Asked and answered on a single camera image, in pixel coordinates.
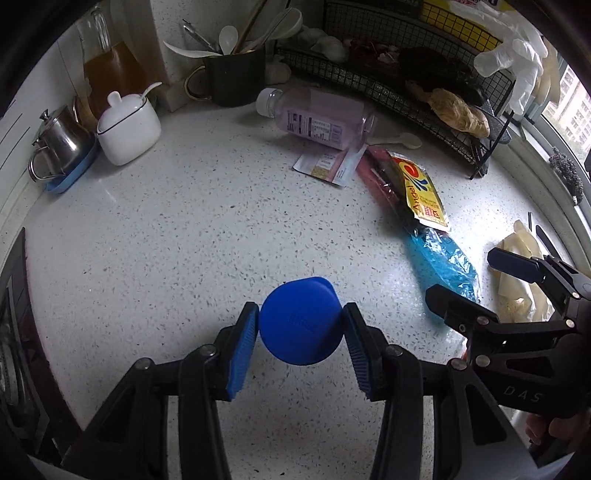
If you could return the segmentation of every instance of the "white wall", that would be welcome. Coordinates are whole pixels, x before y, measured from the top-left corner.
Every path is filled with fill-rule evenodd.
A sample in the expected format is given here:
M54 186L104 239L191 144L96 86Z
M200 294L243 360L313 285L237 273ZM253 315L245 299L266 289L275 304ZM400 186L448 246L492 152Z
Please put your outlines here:
M39 116L45 109L51 112L74 97L62 54L71 59L80 51L75 29L68 30L59 42L35 66L0 119L0 212L10 207L7 199L27 172L33 153L31 143L41 125Z

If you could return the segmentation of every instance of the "building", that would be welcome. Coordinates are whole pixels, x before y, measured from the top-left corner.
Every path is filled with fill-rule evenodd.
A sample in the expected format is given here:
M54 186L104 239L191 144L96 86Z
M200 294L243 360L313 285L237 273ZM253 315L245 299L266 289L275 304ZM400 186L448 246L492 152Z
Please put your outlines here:
M591 98L570 67L560 82L560 103L549 103L544 116L568 140L578 157L591 148Z

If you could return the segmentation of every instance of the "blue bottle cap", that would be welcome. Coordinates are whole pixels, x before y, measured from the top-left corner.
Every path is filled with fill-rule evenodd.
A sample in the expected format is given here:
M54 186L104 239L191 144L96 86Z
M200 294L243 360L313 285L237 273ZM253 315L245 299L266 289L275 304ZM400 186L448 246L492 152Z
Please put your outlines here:
M343 338L341 306L333 286L321 277L277 287L259 315L267 349L291 365L312 365L327 358Z

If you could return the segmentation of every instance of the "dark green mug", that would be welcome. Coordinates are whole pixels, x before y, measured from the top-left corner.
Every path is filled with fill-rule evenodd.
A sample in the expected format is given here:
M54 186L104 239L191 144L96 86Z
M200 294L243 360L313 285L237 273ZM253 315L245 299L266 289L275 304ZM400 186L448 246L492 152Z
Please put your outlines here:
M203 66L185 80L185 91L195 100L210 99L219 106L252 103L265 88L265 49L205 57Z

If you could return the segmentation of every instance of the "white plastic spoon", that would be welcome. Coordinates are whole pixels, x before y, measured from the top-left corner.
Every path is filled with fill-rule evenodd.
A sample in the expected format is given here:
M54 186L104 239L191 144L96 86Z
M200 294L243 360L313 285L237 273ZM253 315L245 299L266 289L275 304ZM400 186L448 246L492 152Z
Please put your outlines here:
M173 52L178 53L179 55L182 55L183 57L189 57L190 59L201 59L203 57L221 57L221 55L219 53L215 53L214 51L184 50L182 48L172 46L171 44L166 43L165 41L163 41L163 43L168 48L170 48L170 50L172 50Z
M249 43L242 51L254 50L267 40L279 40L280 38L288 38L300 31L302 22L301 12L297 8L288 8L279 12L271 23L267 31L258 37L255 41Z
M160 85L162 85L162 82L154 82L152 85L149 85L148 88L146 88L139 97L141 99L146 98L146 95L148 95L151 90L154 90L156 87L159 87Z
M220 32L218 43L224 55L230 55L238 42L238 30L232 25L226 25Z
M370 138L368 139L368 145L391 145L401 143L406 148L414 150L423 146L423 142L416 135L408 132L401 133L397 137L385 137L385 138Z

